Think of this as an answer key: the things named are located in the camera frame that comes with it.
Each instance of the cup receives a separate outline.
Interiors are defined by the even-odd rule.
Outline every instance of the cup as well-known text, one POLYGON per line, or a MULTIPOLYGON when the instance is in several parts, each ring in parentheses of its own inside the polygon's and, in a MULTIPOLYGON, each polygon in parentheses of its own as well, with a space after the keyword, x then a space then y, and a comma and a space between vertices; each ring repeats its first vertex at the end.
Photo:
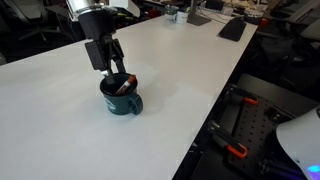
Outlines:
POLYGON ((107 84, 103 79, 100 83, 100 90, 105 98, 108 109, 116 115, 132 113, 138 115, 143 109, 141 97, 137 94, 138 81, 131 84, 125 93, 116 95, 118 89, 129 79, 131 74, 116 73, 113 75, 115 83, 107 84))
POLYGON ((177 6, 166 6, 165 12, 164 12, 164 16, 166 17, 166 19, 168 20, 173 20, 173 15, 175 15, 178 11, 179 7, 177 6))
POLYGON ((189 13, 178 11, 173 15, 173 21, 179 24, 187 23, 189 13))

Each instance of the teal mug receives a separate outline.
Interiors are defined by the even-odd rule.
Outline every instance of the teal mug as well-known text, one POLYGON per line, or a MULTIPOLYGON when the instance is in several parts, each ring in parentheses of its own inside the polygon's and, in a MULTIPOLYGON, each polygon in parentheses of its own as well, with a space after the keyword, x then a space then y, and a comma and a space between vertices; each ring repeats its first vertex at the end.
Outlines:
POLYGON ((116 73, 113 75, 115 83, 107 84, 103 79, 100 90, 105 98, 108 109, 116 115, 132 113, 138 115, 143 109, 141 97, 137 94, 138 81, 128 87, 124 94, 116 95, 117 90, 129 79, 131 74, 116 73))

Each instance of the white desk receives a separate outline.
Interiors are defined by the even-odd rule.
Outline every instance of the white desk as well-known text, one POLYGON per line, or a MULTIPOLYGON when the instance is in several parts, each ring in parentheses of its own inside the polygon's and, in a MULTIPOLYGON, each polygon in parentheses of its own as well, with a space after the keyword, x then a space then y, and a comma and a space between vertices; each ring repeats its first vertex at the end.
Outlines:
POLYGON ((159 17, 117 32, 138 116, 107 110, 84 41, 1 66, 0 179, 171 179, 256 30, 236 43, 223 26, 159 17))

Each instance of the keyboard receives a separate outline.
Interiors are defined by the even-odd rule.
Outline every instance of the keyboard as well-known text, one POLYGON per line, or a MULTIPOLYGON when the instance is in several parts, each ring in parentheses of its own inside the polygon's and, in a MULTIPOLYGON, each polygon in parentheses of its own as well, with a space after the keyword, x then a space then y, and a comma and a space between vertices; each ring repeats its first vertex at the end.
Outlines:
POLYGON ((239 41, 246 25, 247 24, 242 19, 234 18, 222 28, 219 32, 219 36, 232 41, 239 41))

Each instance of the marker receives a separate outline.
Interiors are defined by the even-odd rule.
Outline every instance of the marker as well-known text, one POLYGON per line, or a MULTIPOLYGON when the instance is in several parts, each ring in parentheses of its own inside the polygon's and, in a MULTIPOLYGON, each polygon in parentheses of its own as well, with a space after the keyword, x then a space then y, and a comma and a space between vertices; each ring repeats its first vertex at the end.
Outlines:
POLYGON ((130 87, 133 83, 135 83, 137 81, 136 75, 131 75, 129 77, 129 79, 123 83, 123 85, 118 89, 118 91, 116 92, 116 95, 120 95, 123 94, 128 87, 130 87))

